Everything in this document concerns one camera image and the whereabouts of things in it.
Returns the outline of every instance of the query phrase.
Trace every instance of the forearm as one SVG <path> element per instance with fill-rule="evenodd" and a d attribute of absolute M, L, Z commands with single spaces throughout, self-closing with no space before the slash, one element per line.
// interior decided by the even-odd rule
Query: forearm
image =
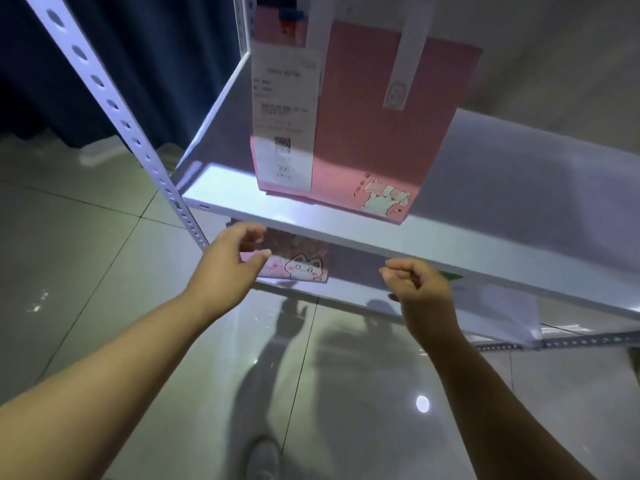
<path fill-rule="evenodd" d="M 200 311 L 176 297 L 5 404 L 0 477 L 100 478 L 204 327 Z"/>
<path fill-rule="evenodd" d="M 442 380 L 479 480 L 593 478 L 462 334 L 423 346 Z"/>

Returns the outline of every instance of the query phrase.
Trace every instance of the right hand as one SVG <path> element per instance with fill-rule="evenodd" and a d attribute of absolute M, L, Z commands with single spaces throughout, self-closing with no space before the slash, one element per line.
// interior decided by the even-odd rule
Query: right hand
<path fill-rule="evenodd" d="M 380 274 L 399 301 L 406 327 L 423 347 L 463 338 L 449 282 L 436 268 L 417 258 L 385 261 Z"/>

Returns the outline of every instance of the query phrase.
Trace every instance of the dark blue curtain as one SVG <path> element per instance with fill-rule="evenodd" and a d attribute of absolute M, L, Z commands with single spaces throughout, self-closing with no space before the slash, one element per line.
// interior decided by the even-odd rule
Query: dark blue curtain
<path fill-rule="evenodd" d="M 239 61 L 233 0 L 66 1 L 151 143 L 186 148 Z M 0 36 L 2 128 L 116 133 L 24 0 L 0 0 Z"/>

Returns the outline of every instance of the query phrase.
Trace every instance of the barcode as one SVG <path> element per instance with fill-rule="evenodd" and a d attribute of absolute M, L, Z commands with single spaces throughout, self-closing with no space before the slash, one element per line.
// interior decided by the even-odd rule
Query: barcode
<path fill-rule="evenodd" d="M 260 112 L 263 114 L 278 114 L 283 116 L 291 112 L 291 106 L 281 106 L 280 104 L 260 103 Z"/>
<path fill-rule="evenodd" d="M 276 153 L 291 153 L 291 138 L 275 137 Z"/>

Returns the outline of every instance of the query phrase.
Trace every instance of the left hand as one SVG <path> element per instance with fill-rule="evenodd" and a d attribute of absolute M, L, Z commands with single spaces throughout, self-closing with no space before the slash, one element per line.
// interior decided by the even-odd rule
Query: left hand
<path fill-rule="evenodd" d="M 253 251 L 266 231 L 261 224 L 238 222 L 204 250 L 182 295 L 204 314 L 207 326 L 237 306 L 251 289 L 271 251 L 261 250 L 247 262 L 240 260 L 240 251 Z"/>

